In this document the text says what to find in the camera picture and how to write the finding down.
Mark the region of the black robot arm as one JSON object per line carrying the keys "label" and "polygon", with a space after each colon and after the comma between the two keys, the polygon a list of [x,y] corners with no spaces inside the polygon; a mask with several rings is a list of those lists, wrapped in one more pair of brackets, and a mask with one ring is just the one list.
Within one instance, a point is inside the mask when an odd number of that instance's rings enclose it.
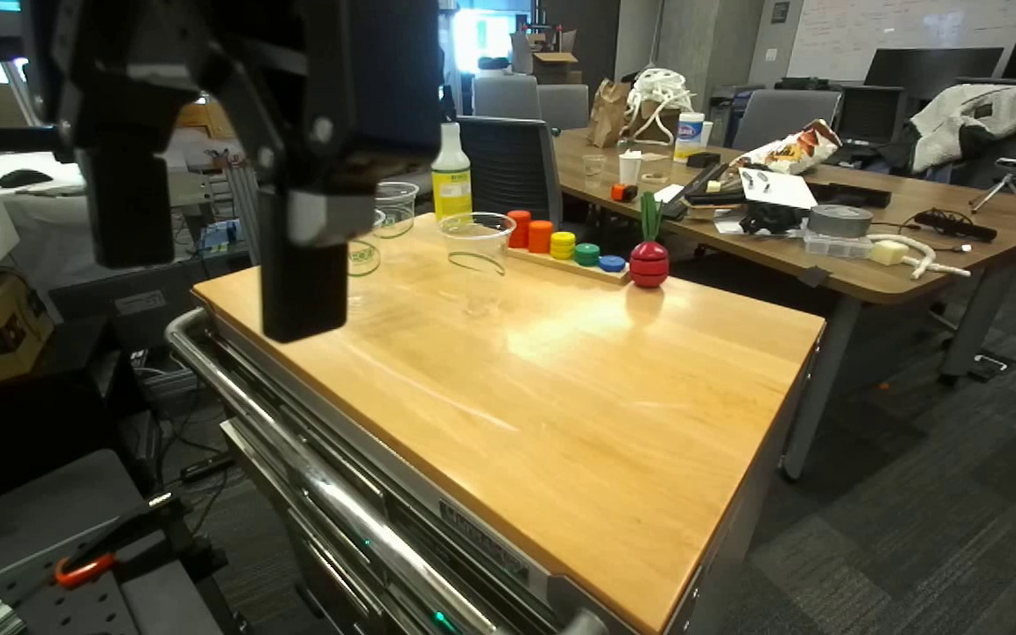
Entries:
{"label": "black robot arm", "polygon": [[437,0],[22,0],[40,114],[87,188],[95,262],[172,258],[165,148],[212,101],[256,181],[259,331],[350,310],[378,182],[437,148]]}

